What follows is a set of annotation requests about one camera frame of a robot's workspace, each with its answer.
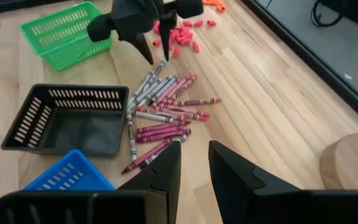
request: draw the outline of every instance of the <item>black basket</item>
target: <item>black basket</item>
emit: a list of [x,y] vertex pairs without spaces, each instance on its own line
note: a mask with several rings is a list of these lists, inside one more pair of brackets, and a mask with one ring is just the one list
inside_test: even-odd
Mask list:
[[34,85],[2,149],[86,155],[118,153],[126,115],[126,86]]

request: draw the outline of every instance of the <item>blue basket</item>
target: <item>blue basket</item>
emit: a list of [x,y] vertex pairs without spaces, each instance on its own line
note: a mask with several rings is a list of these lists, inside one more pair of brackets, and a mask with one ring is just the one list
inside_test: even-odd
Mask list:
[[74,149],[23,190],[114,190],[114,187],[80,150]]

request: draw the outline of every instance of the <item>green basket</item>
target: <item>green basket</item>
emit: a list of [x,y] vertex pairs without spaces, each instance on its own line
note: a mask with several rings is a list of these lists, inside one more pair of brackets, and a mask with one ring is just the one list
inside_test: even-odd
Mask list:
[[94,43],[86,32],[90,21],[101,14],[92,2],[83,2],[26,22],[20,29],[34,53],[60,71],[110,48],[111,37]]

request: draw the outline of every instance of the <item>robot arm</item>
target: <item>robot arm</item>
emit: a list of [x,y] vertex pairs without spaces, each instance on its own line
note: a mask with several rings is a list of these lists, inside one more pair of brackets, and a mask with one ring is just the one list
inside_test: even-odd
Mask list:
[[160,35],[165,59],[169,60],[170,30],[177,24],[177,15],[182,18],[203,13],[201,0],[114,0],[110,13],[96,17],[87,27],[93,42],[106,40],[116,30],[119,40],[131,43],[150,63],[152,54],[145,40],[145,32],[160,20]]

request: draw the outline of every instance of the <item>wooden surface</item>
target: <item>wooden surface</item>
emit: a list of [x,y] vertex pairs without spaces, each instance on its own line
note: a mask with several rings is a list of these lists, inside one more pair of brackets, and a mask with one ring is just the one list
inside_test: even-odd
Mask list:
[[320,173],[327,189],[358,189],[358,133],[342,138],[323,151]]
[[[115,33],[110,51],[60,73],[36,57],[19,24],[74,3],[0,14],[0,144],[36,83],[125,85],[133,92],[151,69],[136,49],[119,42]],[[210,139],[297,187],[322,189],[322,150],[358,133],[358,115],[335,92],[241,3],[225,3],[224,14],[206,6],[204,14],[195,18],[218,23],[212,29],[195,30],[201,53],[182,49],[180,58],[172,59],[162,72],[162,77],[198,74],[199,79],[182,100],[223,99],[220,105],[200,107],[211,117],[205,123],[193,122],[193,134],[183,144],[177,223],[221,223],[209,176]],[[111,1],[96,1],[96,5],[108,12]],[[157,36],[149,33],[147,38],[151,43]],[[158,63],[163,58],[162,49],[151,48]],[[135,119],[137,127],[148,124],[155,123]],[[155,144],[139,145],[139,155]],[[23,188],[59,158],[0,149],[0,196]],[[120,174],[131,160],[126,133],[116,158],[91,160],[115,187],[138,173]]]

